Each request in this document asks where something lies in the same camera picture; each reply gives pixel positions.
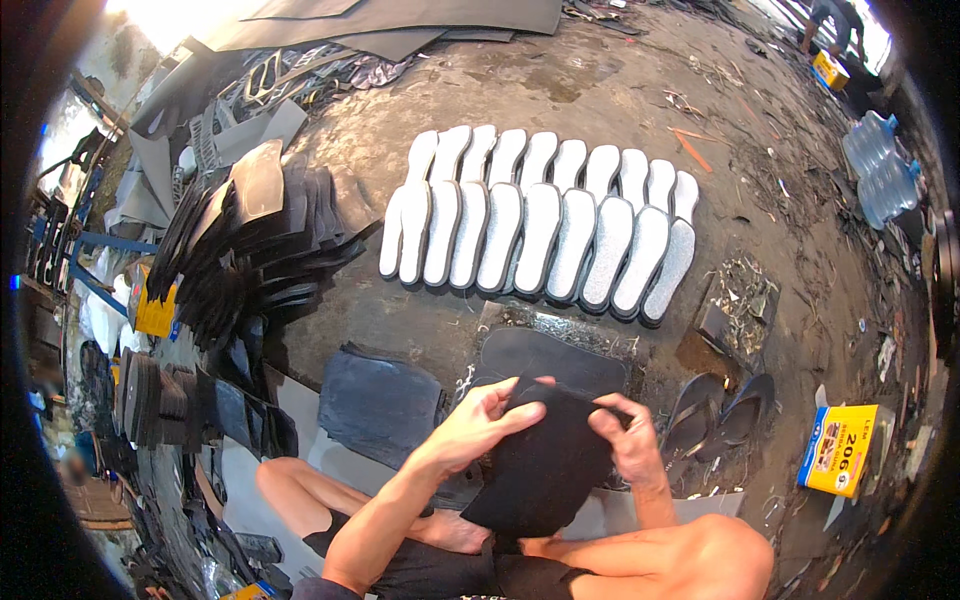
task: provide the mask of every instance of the man's left hand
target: man's left hand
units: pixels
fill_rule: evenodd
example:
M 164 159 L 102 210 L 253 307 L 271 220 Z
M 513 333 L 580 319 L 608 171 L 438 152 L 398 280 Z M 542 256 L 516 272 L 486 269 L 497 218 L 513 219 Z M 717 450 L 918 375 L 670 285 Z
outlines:
M 546 406 L 542 402 L 505 412 L 516 382 L 512 377 L 470 390 L 411 458 L 429 461 L 450 475 L 467 468 L 470 461 L 490 451 L 504 437 L 543 419 Z

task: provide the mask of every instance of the blue metal frame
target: blue metal frame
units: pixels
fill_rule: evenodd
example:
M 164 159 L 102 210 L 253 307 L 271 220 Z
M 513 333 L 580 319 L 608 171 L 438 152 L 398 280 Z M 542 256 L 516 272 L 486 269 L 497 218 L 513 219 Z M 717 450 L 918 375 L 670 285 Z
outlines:
M 111 246 L 118 250 L 129 250 L 131 252 L 143 252 L 146 254 L 156 254 L 158 246 L 156 244 L 145 244 L 143 242 L 134 242 L 125 240 L 112 235 L 103 235 L 101 233 L 91 233 L 82 231 L 80 237 L 73 243 L 73 251 L 70 253 L 70 266 L 67 269 L 68 277 L 79 279 L 91 292 L 96 294 L 100 300 L 109 304 L 114 310 L 127 318 L 127 307 L 118 302 L 113 296 L 107 293 L 107 290 L 99 285 L 99 281 L 90 271 L 82 265 L 77 264 L 77 257 L 80 255 L 80 249 L 84 244 L 94 246 Z

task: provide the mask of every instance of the hand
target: hand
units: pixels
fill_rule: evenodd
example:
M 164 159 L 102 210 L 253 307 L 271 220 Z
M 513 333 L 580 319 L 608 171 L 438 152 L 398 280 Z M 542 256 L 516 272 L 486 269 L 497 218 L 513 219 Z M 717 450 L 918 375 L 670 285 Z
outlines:
M 597 435 L 613 446 L 613 463 L 620 476 L 634 487 L 655 490 L 666 485 L 666 471 L 657 446 L 657 432 L 646 406 L 628 400 L 620 394 L 596 398 L 596 404 L 616 408 L 633 420 L 626 431 L 620 421 L 603 408 L 593 411 L 589 425 Z
M 467 468 L 505 436 L 543 419 L 546 406 L 530 402 L 507 411 L 517 377 L 473 388 L 417 450 L 418 458 L 440 467 L 446 475 Z

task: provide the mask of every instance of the dirty floor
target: dirty floor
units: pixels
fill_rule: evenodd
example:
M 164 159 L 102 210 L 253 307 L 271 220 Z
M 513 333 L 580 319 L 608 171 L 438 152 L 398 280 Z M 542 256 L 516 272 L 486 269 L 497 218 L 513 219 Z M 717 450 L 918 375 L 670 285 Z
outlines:
M 696 256 L 659 329 L 588 316 L 576 307 L 541 302 L 537 309 L 638 339 L 649 360 L 634 399 L 662 417 L 698 372 L 715 371 L 734 384 L 747 376 L 717 358 L 690 329 L 708 274 L 728 245 L 750 252 L 779 283 L 780 307 L 764 355 L 765 370 L 777 382 L 779 409 L 766 416 L 749 447 L 725 454 L 716 470 L 689 469 L 674 496 L 744 488 L 740 516 L 777 549 L 771 590 L 812 560 L 799 597 L 815 589 L 841 548 L 876 531 L 893 494 L 881 485 L 875 496 L 861 499 L 863 510 L 848 505 L 822 533 L 832 496 L 795 484 L 821 383 L 833 405 L 875 400 L 900 411 L 902 387 L 894 377 L 881 386 L 874 366 L 880 332 L 891 329 L 892 314 L 871 298 L 877 285 L 872 258 L 840 230 L 840 196 L 828 175 L 844 168 L 839 140 L 847 124 L 810 77 L 776 51 L 768 51 L 768 58 L 753 54 L 741 31 L 678 11 L 633 10 L 632 23 L 649 34 L 626 38 L 562 19 L 553 37 L 432 46 L 429 58 L 395 84 L 355 93 L 311 118 L 292 151 L 307 152 L 314 165 L 349 166 L 380 214 L 406 176 L 414 136 L 465 123 L 552 131 L 560 139 L 583 139 L 591 148 L 639 148 L 648 158 L 668 159 L 691 173 L 700 184 Z M 703 116 L 672 106 L 666 90 L 683 94 Z M 671 127 L 721 140 L 688 140 L 712 172 L 682 147 Z M 350 340 L 402 353 L 454 390 L 472 359 L 484 302 L 492 298 L 472 290 L 408 290 L 386 282 L 377 274 L 379 250 L 376 230 L 368 250 L 335 275 L 315 313 L 274 328 L 268 360 L 319 389 L 325 360 Z M 925 326 L 919 288 L 904 281 L 882 283 L 904 307 L 913 341 L 908 348 L 925 348 L 924 336 L 914 333 Z M 863 333 L 860 319 L 867 324 Z M 901 358 L 902 372 L 912 378 L 921 358 L 921 349 L 909 349 Z M 857 559 L 866 556 L 860 550 Z M 860 568 L 842 568 L 830 584 L 831 595 L 854 585 Z

